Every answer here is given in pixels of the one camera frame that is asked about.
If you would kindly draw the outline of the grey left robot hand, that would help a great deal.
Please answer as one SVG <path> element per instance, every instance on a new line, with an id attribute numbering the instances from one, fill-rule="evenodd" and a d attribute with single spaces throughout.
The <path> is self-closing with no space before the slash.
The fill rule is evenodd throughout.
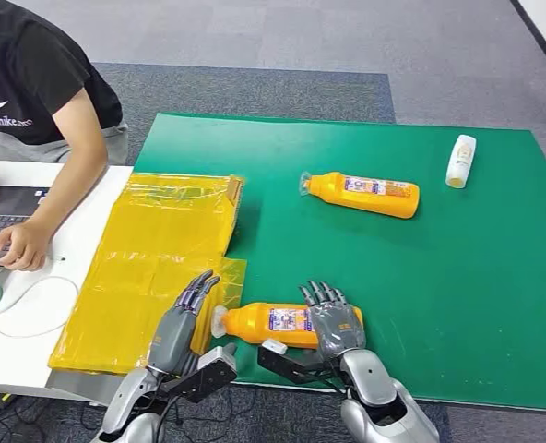
<path id="1" fill-rule="evenodd" d="M 199 355 L 192 351 L 190 343 L 204 299 L 219 281 L 211 269 L 200 274 L 165 311 L 150 345 L 148 368 L 176 376 L 195 370 Z"/>

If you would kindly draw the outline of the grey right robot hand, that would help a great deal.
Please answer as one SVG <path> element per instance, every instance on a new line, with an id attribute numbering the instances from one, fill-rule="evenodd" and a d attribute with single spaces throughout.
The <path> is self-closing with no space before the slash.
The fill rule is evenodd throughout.
<path id="1" fill-rule="evenodd" d="M 299 290 L 304 298 L 317 349 L 325 361 L 339 358 L 366 344 L 364 329 L 342 291 L 325 281 L 308 281 Z"/>

